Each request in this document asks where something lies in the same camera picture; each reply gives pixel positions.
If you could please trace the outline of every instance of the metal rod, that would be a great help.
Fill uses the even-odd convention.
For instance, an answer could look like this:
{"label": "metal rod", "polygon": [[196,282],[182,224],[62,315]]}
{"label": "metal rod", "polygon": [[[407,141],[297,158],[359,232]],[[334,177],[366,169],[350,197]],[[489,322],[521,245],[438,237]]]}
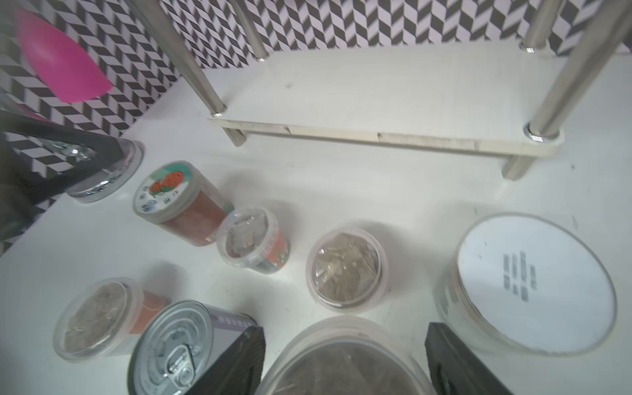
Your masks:
{"label": "metal rod", "polygon": [[255,23],[250,18],[250,12],[246,8],[246,4],[242,0],[229,0],[235,10],[235,15],[239,24],[246,33],[246,40],[252,47],[252,51],[257,61],[264,61],[268,57],[268,51],[265,50],[264,42],[261,40],[261,35],[255,27]]}
{"label": "metal rod", "polygon": [[562,2],[563,0],[542,0],[531,21],[529,31],[520,44],[522,49],[526,52],[535,52],[547,46],[547,39],[551,35]]}
{"label": "metal rod", "polygon": [[171,25],[171,20],[162,11],[158,0],[125,0],[125,2],[211,113],[214,116],[220,116],[226,110],[226,106],[186,48],[182,37]]}
{"label": "metal rod", "polygon": [[577,102],[632,29],[632,1],[604,0],[528,126],[532,138],[552,140]]}

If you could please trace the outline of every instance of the can lid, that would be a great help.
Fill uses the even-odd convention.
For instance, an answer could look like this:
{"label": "can lid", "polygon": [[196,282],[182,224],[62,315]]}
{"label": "can lid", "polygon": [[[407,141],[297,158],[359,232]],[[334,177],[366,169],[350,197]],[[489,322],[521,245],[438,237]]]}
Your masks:
{"label": "can lid", "polygon": [[476,225],[459,249],[458,273],[484,321],[532,350],[585,351],[614,325],[616,296],[598,258],[536,217],[495,216]]}
{"label": "can lid", "polygon": [[203,304],[172,304],[141,336],[131,357],[131,395],[174,394],[204,373],[213,344],[213,326]]}

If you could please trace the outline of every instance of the wooden shelf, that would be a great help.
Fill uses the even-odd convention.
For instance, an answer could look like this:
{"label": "wooden shelf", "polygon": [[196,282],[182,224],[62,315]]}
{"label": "wooden shelf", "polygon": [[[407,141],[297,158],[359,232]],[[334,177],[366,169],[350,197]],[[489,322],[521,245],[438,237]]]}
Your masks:
{"label": "wooden shelf", "polygon": [[523,127],[565,59],[504,42],[275,52],[206,74],[218,126],[434,149],[548,157]]}

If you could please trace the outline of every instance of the clear plastic jar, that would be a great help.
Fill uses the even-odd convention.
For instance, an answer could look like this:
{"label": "clear plastic jar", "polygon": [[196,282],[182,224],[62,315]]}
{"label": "clear plastic jar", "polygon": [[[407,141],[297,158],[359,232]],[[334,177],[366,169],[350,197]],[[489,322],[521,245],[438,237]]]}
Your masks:
{"label": "clear plastic jar", "polygon": [[397,394],[435,391],[419,364],[379,325],[339,316],[317,322],[285,347],[255,395]]}
{"label": "clear plastic jar", "polygon": [[224,261],[270,274],[285,265],[289,245],[279,231],[279,221],[265,207],[244,207],[230,213],[217,236],[217,248]]}
{"label": "clear plastic jar", "polygon": [[607,338],[617,315],[610,277],[590,249],[523,214],[472,227],[434,298],[464,343],[491,353],[585,353]]}
{"label": "clear plastic jar", "polygon": [[134,212],[195,246],[215,241],[233,210],[217,188],[192,164],[172,162],[155,170],[134,195]]}
{"label": "clear plastic jar", "polygon": [[147,324],[169,301],[144,291],[132,279],[100,281],[78,295],[61,314],[53,349],[69,362],[131,354]]}
{"label": "clear plastic jar", "polygon": [[[348,262],[342,258],[335,267],[326,265],[328,262],[324,254],[327,246],[336,240],[343,245],[358,245],[364,251],[352,251]],[[367,263],[370,266],[368,270],[365,267]],[[370,308],[384,294],[389,280],[388,259],[380,243],[370,233],[359,228],[338,229],[314,244],[307,258],[306,279],[307,288],[319,305],[339,313],[357,313]]]}

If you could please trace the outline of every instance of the white surface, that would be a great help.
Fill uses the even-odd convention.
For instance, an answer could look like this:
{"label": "white surface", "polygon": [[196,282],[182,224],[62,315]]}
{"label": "white surface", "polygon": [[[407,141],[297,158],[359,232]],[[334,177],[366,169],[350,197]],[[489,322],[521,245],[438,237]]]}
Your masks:
{"label": "white surface", "polygon": [[481,315],[531,349],[585,351],[614,322],[616,301],[603,267],[577,239],[548,222],[526,216],[484,221],[463,240],[458,265]]}
{"label": "white surface", "polygon": [[[265,327],[267,370],[287,343],[332,315],[305,286],[305,260],[326,232],[361,224],[384,247],[390,292],[362,315],[383,325],[426,369],[431,287],[465,232],[505,211],[540,215],[584,241],[610,272],[617,323],[596,350],[572,358],[483,355],[516,395],[629,393],[632,365],[632,58],[613,59],[569,120],[567,142],[519,182],[504,160],[477,155],[249,136],[235,148],[211,126],[185,81],[136,122],[128,137],[147,155],[127,185],[93,204],[63,196],[0,258],[0,379],[7,394],[125,394],[129,358],[84,365],[52,350],[52,330],[83,287],[132,277],[176,300],[253,315]],[[291,243],[288,263],[264,276],[221,261],[133,213],[132,196],[156,167],[186,159],[237,205],[263,204]]]}
{"label": "white surface", "polygon": [[552,156],[524,125],[566,62],[515,41],[275,52],[208,69],[219,126],[438,149]]}

